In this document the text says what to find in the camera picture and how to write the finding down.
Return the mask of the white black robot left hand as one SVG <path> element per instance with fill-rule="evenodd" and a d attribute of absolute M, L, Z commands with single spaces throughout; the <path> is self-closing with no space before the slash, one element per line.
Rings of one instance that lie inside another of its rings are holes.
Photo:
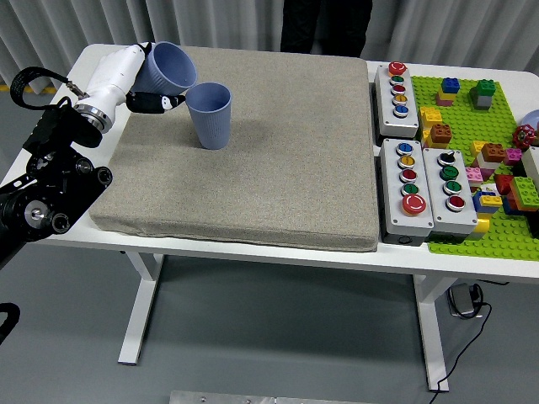
<path fill-rule="evenodd" d="M 120 105 L 135 113 L 162 114 L 184 102 L 184 92 L 197 79 L 194 62 L 178 45 L 130 45 L 101 58 L 75 110 L 105 133 Z"/>

